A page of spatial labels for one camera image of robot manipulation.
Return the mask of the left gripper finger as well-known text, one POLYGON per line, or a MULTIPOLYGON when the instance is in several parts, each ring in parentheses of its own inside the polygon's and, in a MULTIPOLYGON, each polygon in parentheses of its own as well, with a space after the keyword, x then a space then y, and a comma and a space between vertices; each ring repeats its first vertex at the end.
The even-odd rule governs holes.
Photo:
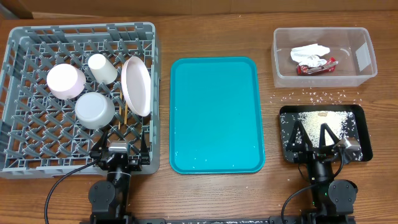
POLYGON ((141 131, 140 154, 142 156, 148 156, 149 155, 149 151, 147 149, 147 144, 146 144, 146 140, 145 140, 145 131, 141 131))
POLYGON ((104 131, 100 139, 91 148, 92 152, 101 152, 107 146, 108 131, 104 131))

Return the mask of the grey bowl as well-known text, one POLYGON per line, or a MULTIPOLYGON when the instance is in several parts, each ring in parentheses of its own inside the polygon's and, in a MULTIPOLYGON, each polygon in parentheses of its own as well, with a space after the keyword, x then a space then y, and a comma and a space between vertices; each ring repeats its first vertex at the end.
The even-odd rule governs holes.
POLYGON ((77 100, 75 114, 80 124, 88 129, 100 129, 114 117, 113 101, 97 92, 85 93, 77 100))

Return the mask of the wooden chopstick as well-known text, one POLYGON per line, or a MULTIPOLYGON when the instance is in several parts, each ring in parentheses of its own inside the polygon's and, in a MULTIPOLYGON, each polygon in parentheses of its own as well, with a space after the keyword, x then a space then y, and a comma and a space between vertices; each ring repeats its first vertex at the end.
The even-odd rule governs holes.
POLYGON ((125 109, 124 109, 124 124, 127 125, 127 116, 128 116, 128 105, 125 102, 125 109))
MULTIPOLYGON (((119 92, 119 97, 120 97, 120 100, 121 100, 121 103, 119 104, 119 115, 120 115, 120 117, 122 116, 122 112, 123 112, 123 108, 122 108, 122 104, 123 104, 123 93, 122 93, 122 91, 120 90, 120 92, 119 92)), ((120 122, 120 120, 118 121, 118 129, 120 130, 121 129, 121 122, 120 122)))

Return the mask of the large white plate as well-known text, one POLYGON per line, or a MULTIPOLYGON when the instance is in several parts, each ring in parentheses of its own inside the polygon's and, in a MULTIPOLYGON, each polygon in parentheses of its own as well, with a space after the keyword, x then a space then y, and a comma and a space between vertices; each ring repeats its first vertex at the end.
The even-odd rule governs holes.
POLYGON ((136 56, 129 58, 122 66, 121 86, 129 109, 145 117, 150 113, 151 79, 144 62, 136 56))

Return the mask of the white cup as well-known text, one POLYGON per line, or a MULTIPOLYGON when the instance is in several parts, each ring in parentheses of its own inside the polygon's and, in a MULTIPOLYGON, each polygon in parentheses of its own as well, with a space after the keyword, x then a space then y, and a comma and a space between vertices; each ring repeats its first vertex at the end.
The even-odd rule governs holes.
POLYGON ((94 54, 88 59, 88 66, 98 83, 106 85, 117 79, 118 72, 113 64, 102 54, 94 54))

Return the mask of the small pink plate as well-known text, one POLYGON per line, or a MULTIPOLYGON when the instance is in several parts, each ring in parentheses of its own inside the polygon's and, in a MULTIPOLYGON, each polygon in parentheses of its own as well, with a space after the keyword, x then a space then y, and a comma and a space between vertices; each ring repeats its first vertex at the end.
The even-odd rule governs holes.
POLYGON ((56 98, 66 100, 77 97, 83 91, 86 77, 76 67, 62 63, 50 69, 46 81, 56 98))

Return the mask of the red snack wrapper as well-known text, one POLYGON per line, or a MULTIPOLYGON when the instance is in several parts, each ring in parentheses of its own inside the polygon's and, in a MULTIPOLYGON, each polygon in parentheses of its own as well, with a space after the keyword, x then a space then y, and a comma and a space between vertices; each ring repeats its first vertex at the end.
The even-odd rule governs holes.
POLYGON ((326 64, 321 65, 319 67, 308 67, 307 65, 298 65, 297 74, 301 76, 311 76, 311 75, 319 75, 322 73, 330 73, 335 70, 337 65, 338 61, 332 57, 327 61, 326 64))

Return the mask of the white tissue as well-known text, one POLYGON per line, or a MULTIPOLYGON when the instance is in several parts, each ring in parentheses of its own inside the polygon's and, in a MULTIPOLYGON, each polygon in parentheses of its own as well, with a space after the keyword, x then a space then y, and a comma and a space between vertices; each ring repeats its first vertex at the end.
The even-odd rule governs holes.
POLYGON ((293 48, 290 56, 299 66, 320 67, 327 63, 327 60, 321 57, 330 53, 328 47, 310 44, 302 47, 293 48))

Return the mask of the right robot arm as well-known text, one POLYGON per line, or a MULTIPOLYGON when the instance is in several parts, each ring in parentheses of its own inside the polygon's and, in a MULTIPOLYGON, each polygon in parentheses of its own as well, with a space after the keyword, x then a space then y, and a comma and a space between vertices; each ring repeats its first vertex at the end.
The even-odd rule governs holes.
POLYGON ((309 186, 296 191, 284 202, 280 212, 282 223, 288 222, 285 218, 287 204, 306 190, 312 192, 315 208, 302 212, 294 219, 295 223, 353 223, 349 215, 354 210, 358 187, 350 180, 336 177, 351 159, 350 154, 360 149, 357 139, 338 139, 326 123, 320 126, 319 147, 314 148, 302 122, 296 121, 286 150, 297 154, 295 163, 306 165, 309 186))

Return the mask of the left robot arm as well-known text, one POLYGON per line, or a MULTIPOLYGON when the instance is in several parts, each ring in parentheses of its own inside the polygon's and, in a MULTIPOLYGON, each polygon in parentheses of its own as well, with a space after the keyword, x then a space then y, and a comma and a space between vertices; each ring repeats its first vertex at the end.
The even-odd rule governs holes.
POLYGON ((150 164, 145 134, 141 134, 141 146, 137 154, 130 154, 127 141, 108 142, 105 131, 90 151, 95 164, 107 172, 106 180, 92 185, 88 193, 91 203, 91 223, 137 223, 127 211, 131 173, 140 172, 150 164))

